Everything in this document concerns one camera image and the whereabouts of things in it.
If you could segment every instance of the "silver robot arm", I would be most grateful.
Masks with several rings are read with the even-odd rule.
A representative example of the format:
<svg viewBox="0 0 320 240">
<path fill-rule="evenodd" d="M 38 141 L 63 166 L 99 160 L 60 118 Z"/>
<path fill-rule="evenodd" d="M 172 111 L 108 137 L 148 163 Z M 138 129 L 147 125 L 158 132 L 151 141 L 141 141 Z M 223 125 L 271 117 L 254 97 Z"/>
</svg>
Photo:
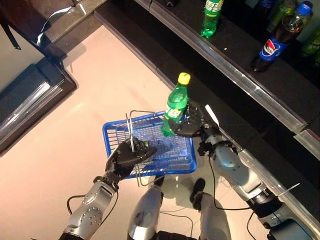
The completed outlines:
<svg viewBox="0 0 320 240">
<path fill-rule="evenodd" d="M 120 143 L 112 152 L 105 174 L 94 179 L 93 186 L 70 216 L 69 224 L 59 240 L 89 240 L 102 224 L 103 214 L 118 192 L 119 181 L 131 173 L 135 164 L 147 160 L 157 151 L 136 137 L 133 137 L 133 144 L 135 152 L 132 152 L 130 139 Z"/>
<path fill-rule="evenodd" d="M 200 155 L 213 157 L 213 165 L 258 216 L 262 225 L 269 229 L 268 240 L 312 240 L 302 222 L 245 166 L 229 140 L 224 140 L 219 122 L 211 108 L 205 110 L 190 102 L 187 117 L 181 123 L 169 120 L 173 132 L 183 137 L 200 137 Z"/>
</svg>

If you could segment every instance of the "white floor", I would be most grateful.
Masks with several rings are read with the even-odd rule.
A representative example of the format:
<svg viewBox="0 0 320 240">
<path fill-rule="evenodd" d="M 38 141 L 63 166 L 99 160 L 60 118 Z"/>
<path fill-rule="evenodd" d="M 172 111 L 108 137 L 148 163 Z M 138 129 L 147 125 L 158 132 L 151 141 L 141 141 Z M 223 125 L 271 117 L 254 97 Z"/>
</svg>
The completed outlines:
<svg viewBox="0 0 320 240">
<path fill-rule="evenodd" d="M 170 90 L 103 26 L 72 50 L 64 63 L 79 88 L 0 159 L 0 240 L 58 239 L 68 224 L 68 197 L 86 193 L 95 176 L 104 173 L 103 124 L 122 120 L 133 109 L 162 111 L 166 105 Z M 208 160 L 197 161 L 192 174 L 166 176 L 161 208 L 182 209 L 172 214 L 193 220 L 194 238 L 200 234 L 200 214 L 189 203 L 190 190 L 199 176 L 206 179 L 205 191 L 213 190 Z M 139 188 L 135 179 L 119 186 L 118 203 L 93 240 L 127 237 L 131 212 L 147 187 Z M 223 178 L 218 180 L 216 199 L 226 208 L 246 207 Z M 77 204 L 75 199 L 71 207 Z M 251 239 L 246 230 L 250 214 L 227 212 L 232 239 Z M 267 239 L 256 216 L 249 228 L 257 240 Z M 189 235 L 191 223 L 161 215 L 158 229 Z"/>
</svg>

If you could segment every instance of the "bottle label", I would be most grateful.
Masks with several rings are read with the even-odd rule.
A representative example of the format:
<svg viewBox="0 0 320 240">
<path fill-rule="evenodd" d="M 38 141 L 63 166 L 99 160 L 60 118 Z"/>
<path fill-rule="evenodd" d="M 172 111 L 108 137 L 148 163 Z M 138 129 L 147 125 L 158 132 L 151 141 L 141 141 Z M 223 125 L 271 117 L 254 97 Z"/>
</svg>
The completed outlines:
<svg viewBox="0 0 320 240">
<path fill-rule="evenodd" d="M 224 0 L 206 0 L 205 9 L 207 14 L 218 14 L 223 4 Z"/>
<path fill-rule="evenodd" d="M 182 114 L 182 110 L 178 108 L 172 109 L 167 105 L 165 109 L 165 113 L 172 119 L 178 119 Z"/>
<path fill-rule="evenodd" d="M 276 0 L 260 0 L 259 1 L 259 6 L 264 8 L 264 9 L 268 9 L 268 8 L 272 8 L 272 6 L 274 5 Z"/>
<path fill-rule="evenodd" d="M 274 36 L 268 39 L 263 46 L 263 49 L 259 52 L 259 56 L 267 62 L 273 62 L 282 53 L 286 47 L 287 43 L 277 42 Z"/>
</svg>

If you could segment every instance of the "blue basket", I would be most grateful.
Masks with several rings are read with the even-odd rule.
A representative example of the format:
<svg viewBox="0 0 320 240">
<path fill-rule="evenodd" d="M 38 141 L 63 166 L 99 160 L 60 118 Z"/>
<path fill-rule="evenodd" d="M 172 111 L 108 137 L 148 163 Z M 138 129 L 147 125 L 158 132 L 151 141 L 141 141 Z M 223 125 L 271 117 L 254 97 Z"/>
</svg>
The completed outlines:
<svg viewBox="0 0 320 240">
<path fill-rule="evenodd" d="M 165 174 L 188 174 L 197 169 L 197 161 L 192 138 L 181 136 L 164 137 L 161 125 L 165 112 L 157 112 L 132 118 L 133 135 L 139 140 L 148 141 L 157 152 L 140 164 L 140 175 L 154 176 Z M 102 128 L 106 153 L 110 156 L 119 143 L 130 137 L 127 121 L 107 122 Z M 136 171 L 132 171 L 128 178 L 135 178 Z"/>
</svg>

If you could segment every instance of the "wall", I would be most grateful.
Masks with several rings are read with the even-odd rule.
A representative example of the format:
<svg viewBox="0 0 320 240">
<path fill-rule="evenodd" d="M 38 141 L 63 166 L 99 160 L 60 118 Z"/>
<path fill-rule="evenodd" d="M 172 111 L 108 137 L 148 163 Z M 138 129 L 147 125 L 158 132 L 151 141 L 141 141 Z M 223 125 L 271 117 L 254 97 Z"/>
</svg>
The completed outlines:
<svg viewBox="0 0 320 240">
<path fill-rule="evenodd" d="M 21 50 L 15 49 L 5 31 L 0 27 L 0 92 L 30 64 L 44 56 L 12 28 L 10 29 Z"/>
</svg>

